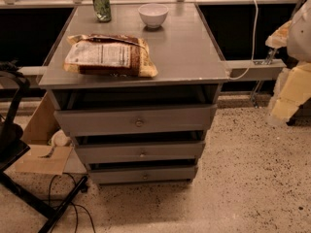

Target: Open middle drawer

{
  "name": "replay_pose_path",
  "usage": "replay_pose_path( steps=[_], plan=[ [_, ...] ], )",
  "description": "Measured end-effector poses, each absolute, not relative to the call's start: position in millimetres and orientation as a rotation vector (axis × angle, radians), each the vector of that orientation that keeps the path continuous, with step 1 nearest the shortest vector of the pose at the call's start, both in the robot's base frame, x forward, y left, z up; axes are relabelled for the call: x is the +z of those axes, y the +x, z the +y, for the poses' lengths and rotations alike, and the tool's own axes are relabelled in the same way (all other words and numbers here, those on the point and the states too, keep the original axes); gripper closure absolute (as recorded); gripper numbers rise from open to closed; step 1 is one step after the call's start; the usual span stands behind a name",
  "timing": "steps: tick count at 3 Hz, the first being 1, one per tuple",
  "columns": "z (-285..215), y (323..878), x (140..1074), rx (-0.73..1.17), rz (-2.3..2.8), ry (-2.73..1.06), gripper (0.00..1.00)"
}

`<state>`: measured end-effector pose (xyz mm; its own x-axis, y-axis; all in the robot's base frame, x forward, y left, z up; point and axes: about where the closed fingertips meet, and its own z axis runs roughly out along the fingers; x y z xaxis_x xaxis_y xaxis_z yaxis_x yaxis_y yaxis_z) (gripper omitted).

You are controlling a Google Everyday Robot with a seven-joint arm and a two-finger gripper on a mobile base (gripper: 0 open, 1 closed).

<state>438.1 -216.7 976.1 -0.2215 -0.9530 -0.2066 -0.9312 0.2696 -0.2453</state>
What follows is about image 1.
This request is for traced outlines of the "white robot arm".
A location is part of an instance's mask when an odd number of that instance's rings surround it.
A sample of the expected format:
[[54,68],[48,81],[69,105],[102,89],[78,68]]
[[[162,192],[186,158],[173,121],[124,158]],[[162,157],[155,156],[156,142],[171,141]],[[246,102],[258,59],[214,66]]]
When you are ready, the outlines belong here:
[[279,76],[281,89],[269,105],[267,121],[282,125],[311,98],[311,0],[307,0],[292,19],[270,35],[265,44],[273,49],[286,47],[288,56],[298,61],[291,71]]

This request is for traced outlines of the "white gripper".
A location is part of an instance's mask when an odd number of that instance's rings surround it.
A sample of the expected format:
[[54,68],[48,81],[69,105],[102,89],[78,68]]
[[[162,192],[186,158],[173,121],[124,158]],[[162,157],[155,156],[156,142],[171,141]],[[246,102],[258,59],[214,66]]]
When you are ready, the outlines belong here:
[[[265,41],[273,49],[287,45],[291,21],[285,22]],[[278,77],[274,95],[268,106],[267,122],[282,125],[288,122],[299,107],[311,98],[311,64],[299,62],[292,69],[285,69]]]

